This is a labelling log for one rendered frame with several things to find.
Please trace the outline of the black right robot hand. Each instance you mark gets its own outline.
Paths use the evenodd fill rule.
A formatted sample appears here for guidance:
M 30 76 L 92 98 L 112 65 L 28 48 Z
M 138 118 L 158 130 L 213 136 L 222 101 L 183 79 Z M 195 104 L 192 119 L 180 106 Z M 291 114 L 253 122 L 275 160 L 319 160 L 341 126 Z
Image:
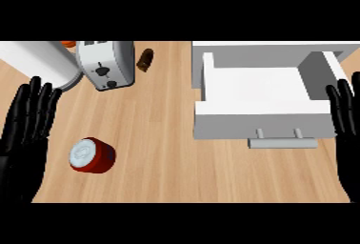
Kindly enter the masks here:
M 349 199 L 360 203 L 360 71 L 351 82 L 326 86 L 335 127 L 338 177 Z

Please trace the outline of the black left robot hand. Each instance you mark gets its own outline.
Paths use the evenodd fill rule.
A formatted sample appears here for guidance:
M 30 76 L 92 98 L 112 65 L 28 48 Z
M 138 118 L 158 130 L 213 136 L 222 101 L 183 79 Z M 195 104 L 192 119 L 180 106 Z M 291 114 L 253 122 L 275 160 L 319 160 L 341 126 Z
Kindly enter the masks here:
M 30 204 L 37 195 L 61 96 L 40 76 L 18 87 L 0 136 L 0 205 Z

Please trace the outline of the red can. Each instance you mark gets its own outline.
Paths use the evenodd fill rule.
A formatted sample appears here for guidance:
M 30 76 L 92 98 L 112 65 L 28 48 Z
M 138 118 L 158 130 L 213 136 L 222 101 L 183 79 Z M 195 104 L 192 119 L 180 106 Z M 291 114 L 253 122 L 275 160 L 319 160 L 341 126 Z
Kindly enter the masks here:
M 115 150 L 101 139 L 83 138 L 73 146 L 70 164 L 83 173 L 105 173 L 115 162 Z

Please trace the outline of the white drawer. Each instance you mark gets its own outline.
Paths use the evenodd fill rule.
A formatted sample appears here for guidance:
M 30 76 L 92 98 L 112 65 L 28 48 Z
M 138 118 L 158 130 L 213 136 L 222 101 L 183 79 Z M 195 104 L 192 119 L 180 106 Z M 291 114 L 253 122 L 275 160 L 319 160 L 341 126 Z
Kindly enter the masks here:
M 289 68 L 219 68 L 202 55 L 195 138 L 245 139 L 250 148 L 315 148 L 335 136 L 325 88 L 346 78 L 337 54 L 312 52 Z

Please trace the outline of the grey drawer cabinet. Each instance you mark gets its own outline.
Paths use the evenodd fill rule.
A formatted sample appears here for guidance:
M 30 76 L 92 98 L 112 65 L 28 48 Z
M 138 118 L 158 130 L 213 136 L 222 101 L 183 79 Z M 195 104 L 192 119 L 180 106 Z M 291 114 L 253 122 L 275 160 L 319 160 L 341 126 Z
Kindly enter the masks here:
M 205 53 L 217 68 L 292 68 L 313 51 L 334 52 L 343 62 L 359 48 L 360 41 L 194 41 L 192 88 L 201 87 Z

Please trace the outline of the silver toaster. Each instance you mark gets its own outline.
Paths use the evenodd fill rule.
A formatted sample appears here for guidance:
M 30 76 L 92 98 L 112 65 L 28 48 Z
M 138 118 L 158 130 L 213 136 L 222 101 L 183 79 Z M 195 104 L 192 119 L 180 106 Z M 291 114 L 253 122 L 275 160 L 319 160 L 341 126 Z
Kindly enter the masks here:
M 77 41 L 76 59 L 99 92 L 130 87 L 136 82 L 133 41 Z

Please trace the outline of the brown bottle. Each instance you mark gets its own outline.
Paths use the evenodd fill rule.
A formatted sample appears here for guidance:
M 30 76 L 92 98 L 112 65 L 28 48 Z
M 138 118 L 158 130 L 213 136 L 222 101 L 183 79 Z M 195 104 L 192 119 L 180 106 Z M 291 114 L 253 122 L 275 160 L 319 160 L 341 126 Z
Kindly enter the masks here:
M 154 55 L 155 55 L 155 53 L 154 53 L 152 49 L 146 49 L 142 52 L 142 55 L 140 55 L 138 63 L 136 63 L 136 66 L 142 71 L 148 71 L 148 69 L 152 65 Z

